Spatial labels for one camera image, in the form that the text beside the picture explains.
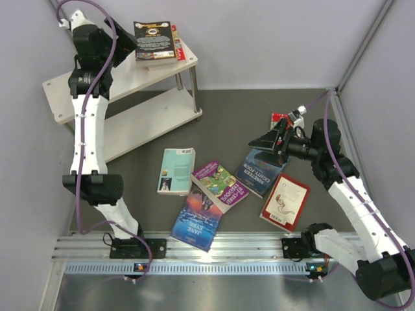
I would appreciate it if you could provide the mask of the black treehouse book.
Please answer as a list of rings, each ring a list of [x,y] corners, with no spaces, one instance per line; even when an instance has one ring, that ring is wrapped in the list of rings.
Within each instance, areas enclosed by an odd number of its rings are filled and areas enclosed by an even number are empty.
[[[169,21],[134,22],[136,62],[141,67],[165,65],[177,61]]]

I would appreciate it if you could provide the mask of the purple storey treehouse book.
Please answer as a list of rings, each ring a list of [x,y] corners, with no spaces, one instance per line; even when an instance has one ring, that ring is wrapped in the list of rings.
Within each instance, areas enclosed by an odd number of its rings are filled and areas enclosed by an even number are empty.
[[[191,173],[192,182],[226,214],[245,199],[250,191],[218,161],[211,161]]]

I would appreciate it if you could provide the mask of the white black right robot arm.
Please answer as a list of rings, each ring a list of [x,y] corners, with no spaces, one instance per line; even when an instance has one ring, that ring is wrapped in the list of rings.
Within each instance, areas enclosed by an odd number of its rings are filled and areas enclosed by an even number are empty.
[[[324,253],[335,259],[372,301],[413,292],[414,250],[395,234],[370,199],[359,171],[341,152],[340,138],[331,119],[315,121],[311,136],[306,137],[300,127],[282,118],[248,146],[269,164],[282,164],[289,157],[310,161],[314,176],[340,205],[361,241],[358,246],[326,223],[312,224],[302,232],[307,255]]]

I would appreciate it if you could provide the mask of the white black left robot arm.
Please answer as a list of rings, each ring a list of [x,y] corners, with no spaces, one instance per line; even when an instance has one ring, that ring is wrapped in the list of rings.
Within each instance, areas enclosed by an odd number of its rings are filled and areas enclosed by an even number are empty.
[[[104,153],[112,69],[135,50],[136,43],[116,22],[106,19],[105,23],[112,28],[111,36],[80,14],[70,22],[77,50],[68,80],[75,114],[75,150],[70,172],[62,183],[78,202],[84,200],[104,215],[114,231],[113,251],[140,257],[147,248],[142,228],[123,200],[122,177],[108,173]]]

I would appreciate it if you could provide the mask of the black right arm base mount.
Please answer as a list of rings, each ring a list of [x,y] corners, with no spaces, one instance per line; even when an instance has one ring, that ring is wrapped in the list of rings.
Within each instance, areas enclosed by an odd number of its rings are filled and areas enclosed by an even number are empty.
[[[303,259],[325,258],[323,253],[311,251],[301,238],[282,238],[281,245],[283,258],[294,262],[299,262]]]

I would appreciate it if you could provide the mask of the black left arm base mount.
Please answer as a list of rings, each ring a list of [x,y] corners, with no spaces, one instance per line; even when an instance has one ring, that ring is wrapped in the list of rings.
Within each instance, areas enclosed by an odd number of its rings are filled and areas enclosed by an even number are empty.
[[[146,238],[145,242],[151,250],[153,259],[164,259],[167,251],[165,238]],[[135,238],[126,240],[114,239],[111,244],[111,259],[149,259],[150,255],[146,246]]]

